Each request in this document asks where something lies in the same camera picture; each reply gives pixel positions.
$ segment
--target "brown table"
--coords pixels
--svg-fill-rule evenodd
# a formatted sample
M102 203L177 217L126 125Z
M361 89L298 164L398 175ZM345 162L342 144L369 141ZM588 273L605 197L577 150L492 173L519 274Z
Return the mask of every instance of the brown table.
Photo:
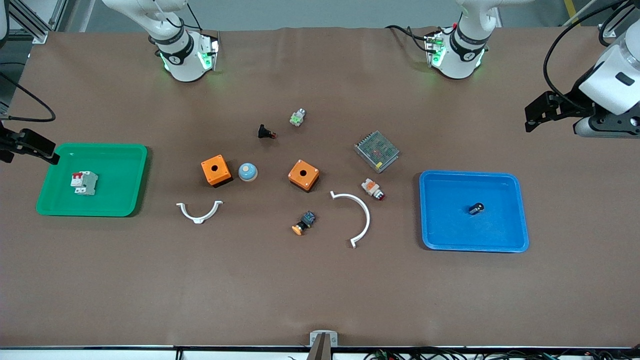
M58 114L31 125L57 143L142 143L151 167L129 218L44 217L47 164L2 165L2 345L293 345L334 329L343 345L637 343L640 144L586 139L572 120L524 131L524 106L547 88L543 57L559 29L499 29L469 79L426 67L385 29L223 33L217 74L179 83L144 33L53 33L21 83ZM561 89L601 51L572 31L552 60ZM288 123L304 107L305 123ZM45 115L17 94L14 115ZM277 140L259 140L260 123ZM402 155L376 175L353 151L380 130ZM220 188L200 162L222 153L253 183ZM307 194L286 174L321 171ZM509 172L522 186L531 246L522 254L437 252L421 245L417 175ZM377 180L387 199L366 197ZM364 215L372 224L350 249ZM218 213L203 225L176 202ZM311 209L304 237L290 226Z

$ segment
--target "light blue cap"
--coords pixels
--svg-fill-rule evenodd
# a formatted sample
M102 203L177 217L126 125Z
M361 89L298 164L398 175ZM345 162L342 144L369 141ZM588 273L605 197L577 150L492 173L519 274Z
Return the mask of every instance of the light blue cap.
M255 168L254 164L244 163L240 165L240 169L238 169L238 176L242 181L253 181L258 177L258 169Z

